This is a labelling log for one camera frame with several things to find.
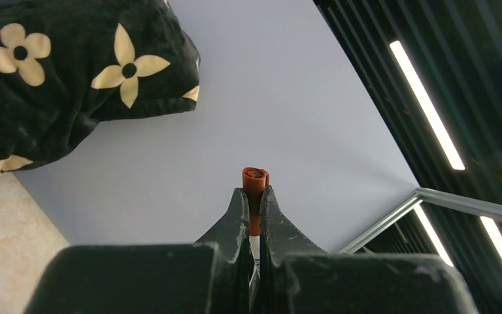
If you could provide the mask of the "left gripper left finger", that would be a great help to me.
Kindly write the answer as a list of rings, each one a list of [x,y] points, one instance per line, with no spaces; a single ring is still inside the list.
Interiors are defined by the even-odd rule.
[[[236,188],[226,212],[195,242],[214,251],[207,313],[249,312],[249,229],[248,199],[242,188]]]

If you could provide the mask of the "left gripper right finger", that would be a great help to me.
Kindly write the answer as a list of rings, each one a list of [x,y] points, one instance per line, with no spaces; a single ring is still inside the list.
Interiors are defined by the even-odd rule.
[[[267,186],[260,201],[259,313],[293,313],[301,292],[299,278],[286,262],[294,256],[325,254],[282,212],[274,188]]]

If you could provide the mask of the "red marker cap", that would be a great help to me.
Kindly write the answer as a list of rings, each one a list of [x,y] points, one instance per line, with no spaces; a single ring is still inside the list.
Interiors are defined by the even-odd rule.
[[[250,236],[260,236],[260,203],[269,185],[269,173],[264,169],[246,167],[242,172],[243,190],[248,199]]]

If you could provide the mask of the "white marker pen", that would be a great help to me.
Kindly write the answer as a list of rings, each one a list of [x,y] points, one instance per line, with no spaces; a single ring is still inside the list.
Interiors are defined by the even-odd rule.
[[[249,281],[249,288],[252,288],[256,286],[260,280],[260,236],[251,235],[249,240],[252,258],[254,260],[254,268]]]

